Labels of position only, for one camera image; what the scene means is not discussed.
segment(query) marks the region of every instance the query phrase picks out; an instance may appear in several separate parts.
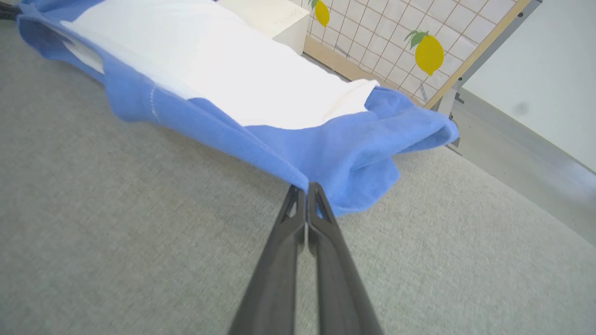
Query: gray carpet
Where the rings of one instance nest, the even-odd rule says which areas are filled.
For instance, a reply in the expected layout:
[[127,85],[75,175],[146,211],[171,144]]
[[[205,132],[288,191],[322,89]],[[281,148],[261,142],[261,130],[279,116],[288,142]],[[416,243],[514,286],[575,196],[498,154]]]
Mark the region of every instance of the gray carpet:
[[[167,129],[0,23],[0,334],[225,334],[288,185]],[[339,219],[387,334],[595,334],[596,249],[445,149]],[[299,334],[316,333],[313,260]]]

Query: white wall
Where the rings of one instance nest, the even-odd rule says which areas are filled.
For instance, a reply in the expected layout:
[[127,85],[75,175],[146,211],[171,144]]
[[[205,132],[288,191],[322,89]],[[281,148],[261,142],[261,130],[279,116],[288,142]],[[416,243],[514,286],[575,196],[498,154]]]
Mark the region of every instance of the white wall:
[[544,0],[464,88],[596,171],[596,0]]

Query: white stitching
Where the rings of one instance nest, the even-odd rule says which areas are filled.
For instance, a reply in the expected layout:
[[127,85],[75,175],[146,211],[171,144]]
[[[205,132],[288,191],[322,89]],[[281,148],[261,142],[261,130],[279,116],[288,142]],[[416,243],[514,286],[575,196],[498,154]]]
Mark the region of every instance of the white stitching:
[[156,86],[153,86],[153,89],[151,89],[151,112],[153,113],[153,115],[155,116],[157,121],[159,123],[161,123],[161,121],[159,120],[159,117],[157,116],[157,112],[155,112],[155,104],[153,103],[153,94],[155,93],[155,87]]

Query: lemon decal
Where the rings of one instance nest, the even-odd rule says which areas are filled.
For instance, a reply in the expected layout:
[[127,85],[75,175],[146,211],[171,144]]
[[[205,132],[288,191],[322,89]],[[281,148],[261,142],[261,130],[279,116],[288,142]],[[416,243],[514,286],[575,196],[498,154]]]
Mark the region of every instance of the lemon decal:
[[416,49],[416,64],[418,64],[418,67],[422,71],[432,76],[443,64],[443,59],[445,58],[443,46],[441,46],[441,43],[434,36],[429,35],[429,32],[412,30],[404,41],[410,37],[412,37],[410,50],[418,45]]
[[329,9],[321,0],[308,0],[311,3],[311,7],[315,10],[316,19],[323,25],[323,27],[327,27],[327,23],[329,23]]

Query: blue cloth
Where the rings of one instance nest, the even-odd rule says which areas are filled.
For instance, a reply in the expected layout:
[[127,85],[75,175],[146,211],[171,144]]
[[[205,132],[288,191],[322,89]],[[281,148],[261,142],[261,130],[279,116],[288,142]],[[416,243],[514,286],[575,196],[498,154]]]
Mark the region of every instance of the blue cloth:
[[367,111],[321,126],[243,127],[209,100],[176,96],[69,32],[102,58],[101,74],[76,58],[55,32],[66,30],[60,20],[73,21],[99,2],[25,0],[17,20],[21,36],[44,57],[66,61],[102,82],[114,114],[122,120],[174,129],[304,190],[309,181],[319,182],[336,215],[369,208],[398,180],[392,155],[437,147],[458,137],[457,127],[444,115],[419,108],[403,94],[382,87],[368,97]]

